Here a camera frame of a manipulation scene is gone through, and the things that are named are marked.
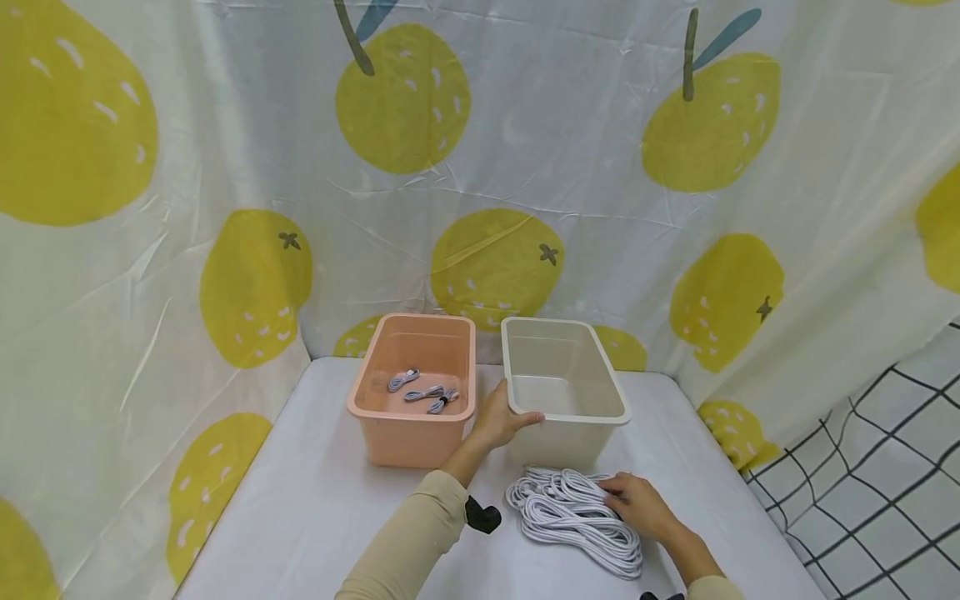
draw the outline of pear stem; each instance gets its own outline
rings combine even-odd
[[[686,20],[686,41],[684,42],[684,100],[693,100],[693,44],[697,38],[697,21],[700,9],[693,7]]]
[[[364,75],[372,77],[373,63],[370,61],[370,57],[367,56],[367,51],[365,51],[360,44],[356,32],[353,31],[353,26],[350,25],[350,15],[347,14],[347,7],[344,6],[344,0],[333,0],[333,6],[337,9],[337,18],[340,19],[340,26],[344,29],[344,36],[347,37],[347,44],[350,47],[350,52],[353,53],[353,58],[357,61],[357,65],[360,67],[360,70],[363,71]]]

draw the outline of person's left hand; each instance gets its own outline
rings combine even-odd
[[[515,414],[507,403],[507,380],[501,379],[496,389],[480,403],[477,420],[469,438],[489,449],[505,445],[524,427],[543,422],[543,413]]]

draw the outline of hand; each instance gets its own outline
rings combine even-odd
[[[665,543],[676,532],[683,530],[673,511],[646,479],[620,472],[597,485],[611,494],[604,499],[604,504],[641,536]]]
[[[477,420],[468,439],[474,439],[487,449],[505,445],[520,429],[543,422],[543,413],[516,415],[507,403],[507,380],[501,379],[477,408]]]

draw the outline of pink plastic bin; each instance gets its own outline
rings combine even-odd
[[[347,401],[372,463],[437,468],[453,452],[476,406],[475,342],[473,321],[463,317],[395,313],[380,320]],[[413,368],[420,377],[391,394],[390,380]],[[460,393],[439,415],[426,414],[436,398],[403,399],[438,384]]]

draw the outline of bundle of white cables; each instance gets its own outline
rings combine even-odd
[[[542,543],[577,546],[621,579],[640,576],[640,536],[603,503],[597,481],[571,469],[528,467],[507,488],[507,504],[520,512],[520,531]]]

